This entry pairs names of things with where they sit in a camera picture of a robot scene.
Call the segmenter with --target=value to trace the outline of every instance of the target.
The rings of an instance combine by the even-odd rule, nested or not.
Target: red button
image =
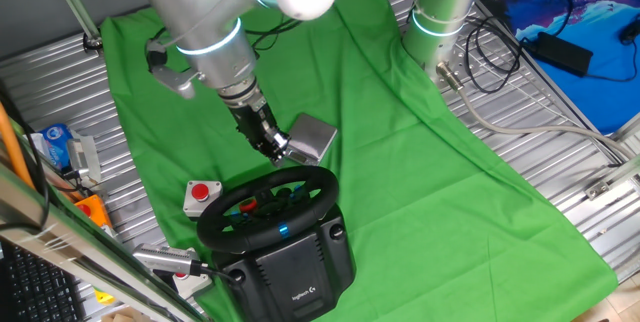
[[[209,187],[206,184],[198,183],[191,189],[191,195],[199,202],[209,198]]]
[[[78,205],[78,208],[80,208],[80,211],[84,212],[84,214],[87,215],[87,217],[91,217],[91,208],[87,205]]]
[[[240,203],[239,209],[241,213],[250,213],[256,209],[256,207],[258,207],[258,202],[255,199],[252,199],[251,201],[244,201]]]

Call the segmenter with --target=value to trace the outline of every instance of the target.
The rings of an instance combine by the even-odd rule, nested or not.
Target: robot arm
[[[149,0],[186,57],[191,69],[178,73],[164,66],[166,45],[147,45],[150,72],[185,98],[192,79],[217,90],[251,146],[278,165],[289,136],[277,125],[253,74],[255,53],[239,16],[256,7],[279,7],[292,18],[309,20],[326,12],[334,0]]]

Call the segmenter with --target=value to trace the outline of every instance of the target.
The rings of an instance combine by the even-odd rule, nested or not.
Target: white cable
[[[195,30],[196,28],[200,27],[200,25],[214,12],[218,9],[218,7],[222,4],[224,0],[220,0],[218,1],[218,3],[216,3],[213,7],[211,7],[211,9],[209,10],[209,12],[207,12],[204,16],[202,16],[202,19],[200,19],[200,21],[198,21],[196,24],[194,24],[191,28],[189,28],[186,32],[184,32],[183,34],[179,35],[178,37],[175,37],[174,39],[172,39],[171,41],[165,43],[162,45],[162,47],[167,48],[170,46],[173,46],[174,44],[176,44],[178,41],[180,41],[181,39],[183,39],[186,35],[188,35],[189,33],[193,32],[193,30]]]
[[[475,110],[475,108],[473,108],[473,105],[471,104],[471,101],[469,101],[469,97],[467,97],[467,94],[465,93],[464,89],[459,90],[458,93],[460,94],[460,98],[462,98],[462,101],[464,102],[464,104],[467,105],[467,108],[469,109],[469,112],[471,112],[471,114],[475,117],[475,119],[478,120],[478,122],[481,125],[483,125],[485,128],[488,128],[488,129],[493,130],[495,132],[504,133],[504,134],[528,134],[528,133],[542,133],[542,132],[551,132],[551,131],[562,131],[562,132],[578,133],[578,134],[581,134],[583,136],[595,138],[598,141],[610,146],[611,148],[614,148],[614,149],[620,151],[629,160],[631,160],[631,159],[633,159],[635,157],[635,155],[633,153],[631,153],[628,149],[626,149],[625,147],[620,145],[618,142],[616,142],[616,141],[614,141],[614,140],[612,140],[610,138],[607,138],[607,137],[605,137],[605,136],[603,136],[603,135],[601,135],[599,133],[595,133],[593,131],[586,130],[584,128],[578,128],[578,127],[573,127],[573,126],[539,126],[539,127],[531,127],[531,128],[506,128],[506,127],[500,127],[500,126],[493,125],[493,124],[487,122],[486,120],[484,120],[478,114],[478,112]]]

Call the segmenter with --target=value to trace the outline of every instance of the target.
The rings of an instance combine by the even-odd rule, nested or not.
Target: green backdrop
[[[243,23],[280,18],[260,10]],[[161,27],[152,10],[104,22],[111,93],[167,241],[208,260],[182,213],[186,182],[229,189],[272,167],[215,91],[197,85],[183,100],[147,72],[144,45]],[[450,113],[404,52],[387,0],[337,0],[281,35],[255,73],[284,130],[301,112],[339,128],[322,165],[339,178],[358,271],[320,320],[566,322],[617,286],[571,223]],[[198,301],[216,321],[239,320],[220,287]]]

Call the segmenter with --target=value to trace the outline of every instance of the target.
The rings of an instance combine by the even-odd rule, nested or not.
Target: metal grating
[[[104,58],[86,53],[78,35],[0,62],[0,78],[35,130],[61,122],[95,138],[105,206],[125,247],[166,245],[118,120]],[[99,320],[117,306],[99,304],[87,283],[78,281],[78,290],[86,320]]]
[[[480,13],[474,7],[474,13]],[[458,60],[454,68],[465,85],[469,99],[478,112],[491,123],[511,128],[541,125],[577,125],[584,127],[564,98],[554,92],[553,82],[528,64],[509,79],[498,93],[486,95],[470,83],[460,61],[466,35],[465,26],[456,44]],[[509,66],[513,57],[506,46],[490,33],[481,33],[480,45],[492,62]],[[504,79],[484,66],[471,42],[472,72],[485,89],[495,89]],[[612,171],[612,160],[602,146],[591,139],[564,132],[533,135],[503,135],[486,130],[468,113],[458,95],[448,86],[442,87],[443,98],[450,110],[491,149],[520,173],[571,221],[593,248],[616,271],[623,281],[640,268],[640,193],[633,180],[591,201],[585,190]]]
[[[389,1],[399,25],[405,24],[413,0]],[[487,51],[492,51],[492,58],[508,63],[508,51],[494,37],[484,34],[480,41]],[[464,40],[460,40],[459,51],[463,46]],[[475,46],[471,47],[477,58]],[[499,74],[478,62],[474,65],[483,86],[491,88],[499,83]],[[74,36],[0,62],[0,78],[35,129],[63,122],[80,134],[94,136],[103,172],[102,185],[109,195],[105,203],[125,246],[133,248],[143,242],[166,244],[118,121],[104,59],[95,52],[85,53],[81,36]],[[570,124],[577,120],[562,102],[564,96],[552,91],[528,66],[494,95],[483,95],[469,83],[465,87],[478,111],[503,126]],[[478,127],[453,91],[446,87],[441,91],[451,111],[564,213],[616,270],[620,280],[640,268],[637,256],[640,200],[636,186],[622,184],[595,201],[589,201],[583,192],[610,171],[611,162],[599,146],[565,133],[526,136],[492,133]],[[635,152],[640,152],[638,134],[624,139]],[[112,308],[98,304],[93,289],[86,283],[79,282],[78,288],[87,320],[99,319]]]

